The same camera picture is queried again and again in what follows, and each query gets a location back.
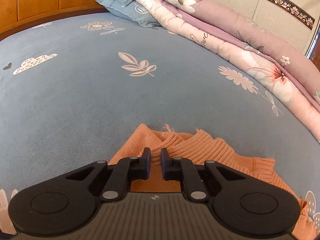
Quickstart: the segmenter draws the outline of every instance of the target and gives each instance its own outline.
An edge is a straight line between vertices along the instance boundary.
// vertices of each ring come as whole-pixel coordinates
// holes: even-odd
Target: ribbed knit fabric
[[[116,164],[129,156],[141,157],[145,147],[151,148],[151,171],[148,180],[132,182],[131,190],[138,192],[179,192],[180,183],[162,180],[160,166],[160,149],[167,148],[169,155],[192,160],[194,164],[203,165],[206,160],[214,160],[237,171],[263,180],[293,194],[300,204],[300,217],[292,232],[298,240],[314,240],[316,228],[308,219],[308,203],[299,199],[289,186],[273,170],[275,160],[272,158],[243,157],[234,152],[221,138],[212,138],[203,130],[195,135],[175,133],[166,125],[166,132],[158,132],[141,124],[123,147],[114,155],[109,164]]]

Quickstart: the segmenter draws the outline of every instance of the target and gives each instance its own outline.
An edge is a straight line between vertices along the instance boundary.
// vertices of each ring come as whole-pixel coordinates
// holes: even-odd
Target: headboard panel
[[[42,23],[99,12],[107,10],[95,0],[0,0],[0,41]]]

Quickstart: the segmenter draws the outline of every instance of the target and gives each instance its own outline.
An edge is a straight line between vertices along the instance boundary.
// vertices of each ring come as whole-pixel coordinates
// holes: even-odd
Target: mattress
[[[110,13],[53,21],[0,42],[0,189],[10,197],[96,160],[139,124],[202,129],[243,156],[273,157],[320,203],[320,145],[275,96],[162,27]]]

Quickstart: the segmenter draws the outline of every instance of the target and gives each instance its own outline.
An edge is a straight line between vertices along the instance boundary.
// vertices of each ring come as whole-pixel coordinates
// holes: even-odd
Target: orange sweater
[[[298,240],[314,240],[316,228],[308,220],[308,202],[299,199],[289,186],[273,170],[272,158],[243,157],[220,138],[213,139],[208,133],[197,130],[195,135],[175,133],[166,125],[167,132],[158,132],[141,124],[128,141],[114,155],[109,164],[116,164],[121,158],[142,155],[145,147],[151,148],[151,171],[148,180],[132,182],[131,190],[139,192],[179,192],[180,183],[162,180],[160,149],[166,147],[171,157],[183,157],[194,164],[203,165],[206,160],[214,160],[257,179],[280,187],[293,194],[300,204],[300,217],[293,230]]]

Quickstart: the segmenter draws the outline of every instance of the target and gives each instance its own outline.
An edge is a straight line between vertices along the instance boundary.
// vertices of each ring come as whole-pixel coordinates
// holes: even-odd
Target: floral blanket
[[[242,49],[185,22],[181,14],[174,14],[170,5],[161,0],[136,0],[167,30],[179,34],[218,54],[272,92],[320,142],[320,112],[302,95],[297,87],[270,60],[254,51]]]
[[[320,72],[299,50],[283,39],[258,27],[242,14],[210,0],[166,0],[193,17],[215,26],[270,56],[280,70],[296,84],[320,112]]]

